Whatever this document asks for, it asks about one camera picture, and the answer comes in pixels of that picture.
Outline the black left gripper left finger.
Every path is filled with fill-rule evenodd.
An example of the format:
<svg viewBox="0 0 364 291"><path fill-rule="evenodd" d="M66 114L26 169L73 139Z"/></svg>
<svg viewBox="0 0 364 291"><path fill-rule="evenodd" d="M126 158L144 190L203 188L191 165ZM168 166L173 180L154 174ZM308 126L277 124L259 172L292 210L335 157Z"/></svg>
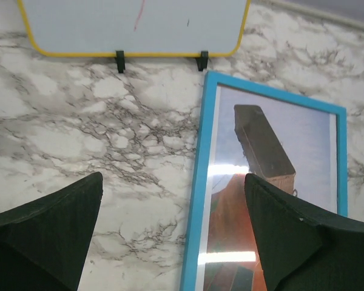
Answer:
<svg viewBox="0 0 364 291"><path fill-rule="evenodd" d="M77 290L102 196L95 172L0 213L0 290Z"/></svg>

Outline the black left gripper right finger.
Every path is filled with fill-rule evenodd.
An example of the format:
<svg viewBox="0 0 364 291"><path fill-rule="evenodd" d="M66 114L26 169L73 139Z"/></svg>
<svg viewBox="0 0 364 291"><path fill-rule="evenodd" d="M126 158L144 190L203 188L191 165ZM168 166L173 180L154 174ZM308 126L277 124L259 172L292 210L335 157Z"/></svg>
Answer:
<svg viewBox="0 0 364 291"><path fill-rule="evenodd" d="M268 290L364 290L364 222L254 174L246 175L244 190Z"/></svg>

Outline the colourful balloon photo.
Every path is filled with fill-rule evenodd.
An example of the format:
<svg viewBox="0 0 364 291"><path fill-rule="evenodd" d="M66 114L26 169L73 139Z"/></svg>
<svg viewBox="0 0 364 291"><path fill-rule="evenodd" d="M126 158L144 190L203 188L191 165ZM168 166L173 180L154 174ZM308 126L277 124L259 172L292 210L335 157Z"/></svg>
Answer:
<svg viewBox="0 0 364 291"><path fill-rule="evenodd" d="M336 212L332 113L220 85L211 129L199 290L265 290L244 181L253 173Z"/></svg>

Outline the wooden picture frame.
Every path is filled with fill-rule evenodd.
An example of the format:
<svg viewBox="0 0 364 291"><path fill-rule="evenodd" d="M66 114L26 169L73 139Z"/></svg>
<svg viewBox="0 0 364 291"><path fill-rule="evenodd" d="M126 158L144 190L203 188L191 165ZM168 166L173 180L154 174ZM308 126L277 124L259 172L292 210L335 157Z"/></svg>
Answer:
<svg viewBox="0 0 364 291"><path fill-rule="evenodd" d="M343 216L348 214L346 109L339 105L318 101L222 73L208 72L204 80L181 290L199 290L197 288L197 281L200 278L199 260L203 247L202 231L206 205L209 154L211 150L211 129L214 123L216 89L220 85L335 115L337 131L337 196L339 198L339 208L334 213Z"/></svg>

